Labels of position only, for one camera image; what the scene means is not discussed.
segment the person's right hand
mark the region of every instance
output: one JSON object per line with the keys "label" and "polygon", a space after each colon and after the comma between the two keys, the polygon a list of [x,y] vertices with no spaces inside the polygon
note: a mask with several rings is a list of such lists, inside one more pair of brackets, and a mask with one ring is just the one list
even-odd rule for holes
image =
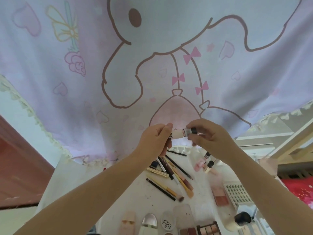
{"label": "person's right hand", "polygon": [[206,119],[193,120],[187,128],[196,128],[197,134],[190,134],[188,139],[193,142],[193,146],[199,145],[212,156],[220,159],[222,162],[229,164],[232,154],[240,148],[228,132],[220,125]]}

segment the red floral cloth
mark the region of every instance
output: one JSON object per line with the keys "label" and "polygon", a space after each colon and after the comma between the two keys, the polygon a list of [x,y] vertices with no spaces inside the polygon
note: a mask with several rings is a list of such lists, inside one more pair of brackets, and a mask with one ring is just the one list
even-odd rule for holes
{"label": "red floral cloth", "polygon": [[313,176],[305,179],[282,179],[285,186],[313,209]]}

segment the cartoon print curtain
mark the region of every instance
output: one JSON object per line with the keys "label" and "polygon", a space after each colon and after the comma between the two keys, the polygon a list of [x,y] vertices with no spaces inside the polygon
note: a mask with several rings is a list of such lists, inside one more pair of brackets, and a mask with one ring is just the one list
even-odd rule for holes
{"label": "cartoon print curtain", "polygon": [[0,73],[76,159],[117,160],[156,123],[236,137],[313,99],[313,0],[0,2]]}

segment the fingernail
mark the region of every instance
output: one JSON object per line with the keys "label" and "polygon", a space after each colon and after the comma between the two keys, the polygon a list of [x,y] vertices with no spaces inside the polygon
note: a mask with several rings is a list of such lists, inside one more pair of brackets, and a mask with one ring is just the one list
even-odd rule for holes
{"label": "fingernail", "polygon": [[172,123],[168,123],[166,126],[173,128],[173,124]]}

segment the cartoon eye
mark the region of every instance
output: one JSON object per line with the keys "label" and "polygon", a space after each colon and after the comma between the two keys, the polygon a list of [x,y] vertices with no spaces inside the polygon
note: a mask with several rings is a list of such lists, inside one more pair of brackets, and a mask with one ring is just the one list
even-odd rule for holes
{"label": "cartoon eye", "polygon": [[139,27],[141,25],[141,15],[135,8],[129,10],[128,19],[133,27]]}

